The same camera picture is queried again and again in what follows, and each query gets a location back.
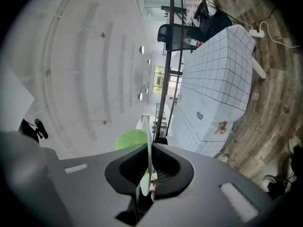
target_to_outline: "metal pole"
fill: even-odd
[[[172,25],[174,23],[174,5],[175,0],[170,0],[170,8],[169,8],[169,24]],[[170,37],[170,46],[172,46],[172,38]],[[164,71],[164,79],[163,79],[163,88],[162,88],[162,94],[161,94],[161,102],[160,102],[160,109],[159,109],[159,117],[157,122],[157,129],[156,129],[156,137],[155,141],[158,140],[160,135],[160,126],[162,122],[162,116],[164,111],[164,104],[165,104],[165,97],[168,89],[168,80],[169,80],[169,69],[170,69],[170,60],[171,60],[171,51],[167,51],[166,54],[166,61],[165,61],[165,71]]]
[[[181,16],[182,16],[182,26],[183,26],[184,25],[184,23],[183,23],[183,0],[181,0],[181,6],[182,6]],[[181,39],[182,38],[183,38],[183,27],[181,29]],[[183,42],[181,42],[181,50],[180,50],[180,59],[179,59],[179,68],[178,68],[178,75],[177,75],[177,83],[176,83],[176,88],[175,88],[174,99],[172,100],[172,106],[171,106],[170,115],[169,115],[169,122],[167,124],[165,137],[167,136],[167,133],[169,131],[170,120],[171,120],[171,116],[172,116],[172,112],[173,112],[174,104],[175,104],[175,100],[176,100],[176,94],[177,94],[178,83],[179,83],[179,75],[180,75],[181,63],[182,63],[182,52],[183,52]]]

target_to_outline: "chair backrest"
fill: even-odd
[[[182,50],[195,50],[197,47],[188,45],[182,41],[182,38],[192,38],[200,40],[199,36],[200,28],[183,26],[179,24],[161,25],[158,31],[158,42],[164,42],[166,44],[167,51],[180,51],[181,44]]]

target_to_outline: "white cable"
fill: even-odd
[[[301,45],[297,45],[297,46],[287,46],[286,44],[283,44],[283,43],[281,43],[281,42],[279,42],[279,41],[274,40],[274,39],[271,37],[270,33],[269,33],[269,26],[268,26],[268,23],[267,23],[266,21],[262,21],[262,22],[260,23],[259,30],[261,29],[261,24],[263,24],[263,23],[265,23],[265,24],[267,25],[267,32],[268,32],[268,35],[269,35],[270,39],[271,39],[273,42],[276,42],[276,43],[278,43],[278,44],[284,45],[285,47],[287,47],[287,48],[289,48],[289,49],[301,47]]]

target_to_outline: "power strip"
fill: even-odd
[[[250,36],[257,37],[257,38],[264,38],[264,31],[260,30],[259,32],[256,29],[250,30]]]

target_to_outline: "window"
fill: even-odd
[[[165,71],[164,66],[155,66],[152,93],[162,94],[164,71]],[[176,97],[178,97],[178,95],[180,93],[181,82],[182,82],[182,76],[179,77],[179,83],[178,83]],[[169,86],[168,86],[168,90],[167,90],[166,94],[169,96],[174,96],[176,86],[177,86],[177,76],[170,75],[169,76]]]

